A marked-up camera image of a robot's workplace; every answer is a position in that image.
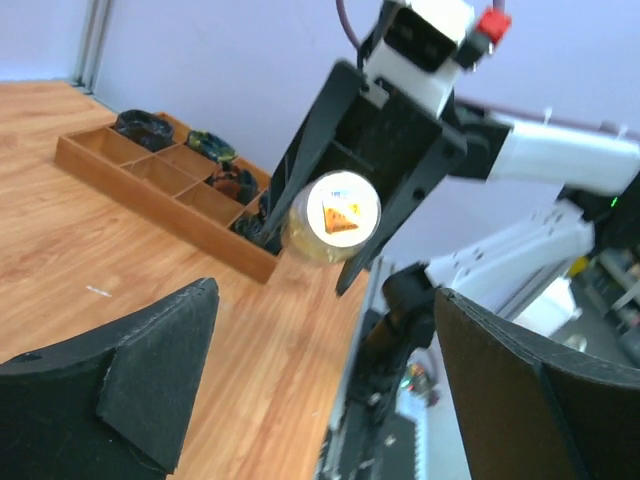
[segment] transparent bottle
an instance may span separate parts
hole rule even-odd
[[[375,233],[380,214],[380,198],[366,178],[344,170],[330,172],[298,193],[282,244],[308,263],[341,263]]]

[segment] red button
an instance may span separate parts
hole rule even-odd
[[[511,17],[493,8],[487,8],[476,26],[476,30],[487,35],[494,45],[498,45],[511,27]]]

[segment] white bottle cap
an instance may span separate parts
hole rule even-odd
[[[376,189],[353,172],[321,177],[307,200],[307,219],[314,235],[336,248],[365,243],[378,228],[380,213]]]

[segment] wooden tray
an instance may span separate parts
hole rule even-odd
[[[245,159],[236,163],[253,173],[259,194],[242,205],[204,180],[218,166],[184,145],[191,130],[166,113],[174,127],[175,145],[151,153],[111,125],[63,135],[55,164],[112,199],[197,246],[259,283],[275,270],[276,257],[230,230],[241,215],[257,213],[269,175]]]

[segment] table top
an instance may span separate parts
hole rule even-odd
[[[58,170],[57,137],[115,115],[64,83],[0,84],[0,362],[200,277],[220,309],[175,479],[310,479],[367,275],[284,256],[260,286]]]

